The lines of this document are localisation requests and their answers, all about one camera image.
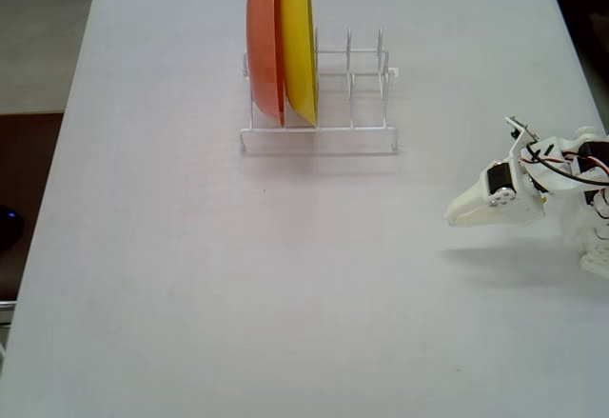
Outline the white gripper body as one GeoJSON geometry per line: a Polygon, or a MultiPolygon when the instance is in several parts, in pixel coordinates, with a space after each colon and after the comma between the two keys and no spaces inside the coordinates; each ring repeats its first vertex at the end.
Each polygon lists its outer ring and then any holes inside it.
{"type": "Polygon", "coordinates": [[[540,192],[517,160],[490,165],[484,182],[485,224],[528,224],[544,217],[540,192]]]}

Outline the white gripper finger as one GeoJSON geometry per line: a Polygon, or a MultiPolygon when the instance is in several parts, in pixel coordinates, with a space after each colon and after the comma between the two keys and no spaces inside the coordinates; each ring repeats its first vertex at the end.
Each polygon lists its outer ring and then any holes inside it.
{"type": "Polygon", "coordinates": [[[453,199],[447,212],[469,212],[488,204],[488,181],[485,172],[481,172],[478,181],[469,189],[453,199]]]}
{"type": "Polygon", "coordinates": [[[469,212],[447,212],[444,220],[449,225],[498,225],[510,224],[509,209],[516,200],[516,192],[508,187],[501,187],[491,192],[488,187],[489,198],[485,207],[479,207],[469,212]]]}

